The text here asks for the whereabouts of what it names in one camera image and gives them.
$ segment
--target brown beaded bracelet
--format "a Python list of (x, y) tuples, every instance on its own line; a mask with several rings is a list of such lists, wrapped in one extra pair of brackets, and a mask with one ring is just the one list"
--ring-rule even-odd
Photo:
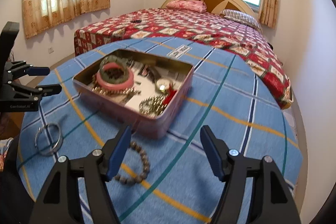
[(142, 173), (140, 175), (137, 175), (135, 178), (133, 177), (122, 177), (121, 175), (117, 174), (115, 177), (113, 177), (115, 180), (117, 180), (118, 182), (120, 182), (121, 184), (126, 184), (126, 185), (134, 185), (135, 183), (141, 183), (144, 179), (147, 178), (149, 172), (150, 172), (150, 164), (149, 164), (149, 160), (148, 160), (148, 156), (147, 153), (145, 152), (145, 150), (142, 149), (142, 147), (140, 145), (138, 145), (136, 142), (132, 141), (129, 144), (129, 147), (138, 152), (138, 154), (141, 157), (141, 161), (142, 161), (142, 165), (143, 165), (143, 169), (142, 169)]

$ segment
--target silver bolt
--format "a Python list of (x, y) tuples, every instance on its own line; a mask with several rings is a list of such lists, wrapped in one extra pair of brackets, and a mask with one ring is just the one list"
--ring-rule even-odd
[(267, 162), (267, 163), (271, 163), (273, 161), (272, 157), (271, 156), (265, 156), (264, 160)]
[(92, 152), (92, 155), (98, 157), (100, 156), (102, 153), (102, 151), (100, 149), (95, 149), (93, 152)]
[(232, 157), (236, 157), (236, 156), (239, 155), (239, 152), (238, 152), (237, 150), (235, 150), (235, 149), (231, 149), (231, 150), (229, 151), (229, 154), (230, 154)]
[(58, 162), (65, 162), (67, 160), (67, 157), (66, 156), (60, 156), (58, 158)]

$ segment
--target green bangle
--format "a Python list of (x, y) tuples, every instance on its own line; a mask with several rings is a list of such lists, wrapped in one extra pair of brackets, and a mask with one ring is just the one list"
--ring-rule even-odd
[[(117, 65), (119, 65), (120, 69), (123, 71), (123, 75), (118, 79), (110, 78), (110, 76), (104, 71), (104, 66), (108, 63), (116, 63)], [(103, 59), (103, 61), (100, 63), (99, 72), (101, 78), (109, 84), (121, 84), (126, 82), (129, 78), (127, 65), (123, 62), (121, 58), (114, 55), (109, 55)]]

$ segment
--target headboard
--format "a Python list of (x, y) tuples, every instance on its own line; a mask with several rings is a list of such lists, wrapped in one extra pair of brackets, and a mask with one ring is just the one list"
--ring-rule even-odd
[[(170, 1), (172, 0), (166, 0), (161, 8), (165, 8)], [(256, 18), (256, 14), (243, 0), (204, 0), (204, 2), (207, 5), (207, 12), (213, 14), (219, 15), (219, 13), (224, 9), (232, 9), (241, 11)]]

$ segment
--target watch face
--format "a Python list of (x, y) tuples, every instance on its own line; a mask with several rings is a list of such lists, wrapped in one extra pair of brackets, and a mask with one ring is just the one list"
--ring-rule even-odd
[(169, 89), (169, 85), (172, 85), (172, 84), (173, 84), (172, 81), (166, 78), (160, 78), (155, 83), (157, 91), (163, 94), (167, 93)]

